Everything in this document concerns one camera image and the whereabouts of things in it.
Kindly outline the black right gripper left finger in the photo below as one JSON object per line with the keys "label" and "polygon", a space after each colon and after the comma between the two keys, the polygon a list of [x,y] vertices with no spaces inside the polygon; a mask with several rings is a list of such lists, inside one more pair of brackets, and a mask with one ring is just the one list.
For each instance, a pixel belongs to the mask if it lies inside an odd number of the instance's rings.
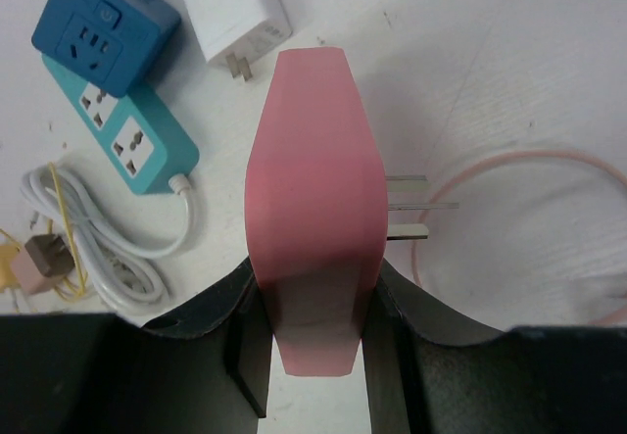
{"label": "black right gripper left finger", "polygon": [[5,433],[254,433],[272,334],[243,263],[137,326],[112,313],[1,319]]}

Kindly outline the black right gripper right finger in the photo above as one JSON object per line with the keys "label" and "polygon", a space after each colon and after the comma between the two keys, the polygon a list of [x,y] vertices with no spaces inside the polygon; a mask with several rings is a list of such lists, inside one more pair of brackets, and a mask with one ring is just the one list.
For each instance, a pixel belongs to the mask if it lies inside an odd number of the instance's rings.
{"label": "black right gripper right finger", "polygon": [[384,264],[362,353],[375,433],[622,433],[626,331],[501,331]]}

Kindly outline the beige pink plug adapter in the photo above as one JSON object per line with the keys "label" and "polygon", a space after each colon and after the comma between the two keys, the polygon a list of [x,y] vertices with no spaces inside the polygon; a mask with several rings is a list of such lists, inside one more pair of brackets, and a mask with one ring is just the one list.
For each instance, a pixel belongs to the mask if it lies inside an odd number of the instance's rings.
{"label": "beige pink plug adapter", "polygon": [[60,234],[32,236],[10,263],[22,291],[36,295],[52,290],[74,269],[74,260]]}

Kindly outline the pink triangular socket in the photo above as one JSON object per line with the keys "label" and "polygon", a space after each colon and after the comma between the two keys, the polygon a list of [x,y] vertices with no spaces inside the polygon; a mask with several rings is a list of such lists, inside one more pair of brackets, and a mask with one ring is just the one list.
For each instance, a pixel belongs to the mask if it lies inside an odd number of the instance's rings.
{"label": "pink triangular socket", "polygon": [[390,240],[421,223],[388,221],[389,185],[346,55],[277,58],[246,170],[249,257],[293,376],[351,373]]}

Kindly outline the teal power strip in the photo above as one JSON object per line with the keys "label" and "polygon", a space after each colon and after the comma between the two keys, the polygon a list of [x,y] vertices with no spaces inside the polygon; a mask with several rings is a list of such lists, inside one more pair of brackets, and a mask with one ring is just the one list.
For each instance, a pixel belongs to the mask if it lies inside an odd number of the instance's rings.
{"label": "teal power strip", "polygon": [[42,62],[131,192],[170,193],[170,179],[197,166],[197,145],[148,83],[116,98],[47,56]]}

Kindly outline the dark blue plug adapter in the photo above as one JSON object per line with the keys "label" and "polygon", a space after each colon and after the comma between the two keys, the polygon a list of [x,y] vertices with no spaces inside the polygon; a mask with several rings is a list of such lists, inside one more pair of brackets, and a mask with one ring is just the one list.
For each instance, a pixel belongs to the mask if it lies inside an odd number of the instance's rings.
{"label": "dark blue plug adapter", "polygon": [[145,78],[180,23],[166,0],[47,0],[31,43],[120,98]]}

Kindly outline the white usb charger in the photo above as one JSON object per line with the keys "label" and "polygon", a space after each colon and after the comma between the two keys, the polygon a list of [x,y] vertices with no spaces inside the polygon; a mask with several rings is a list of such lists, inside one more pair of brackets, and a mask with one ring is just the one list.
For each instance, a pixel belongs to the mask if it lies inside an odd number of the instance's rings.
{"label": "white usb charger", "polygon": [[208,65],[234,78],[253,77],[251,66],[293,33],[281,0],[183,0]]}

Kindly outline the yellow usb charger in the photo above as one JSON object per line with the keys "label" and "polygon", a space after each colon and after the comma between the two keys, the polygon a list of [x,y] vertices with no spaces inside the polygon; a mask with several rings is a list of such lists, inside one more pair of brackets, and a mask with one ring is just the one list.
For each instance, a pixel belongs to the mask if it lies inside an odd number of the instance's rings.
{"label": "yellow usb charger", "polygon": [[15,277],[11,262],[19,254],[20,246],[15,244],[2,244],[0,246],[0,292],[20,289],[20,283]]}

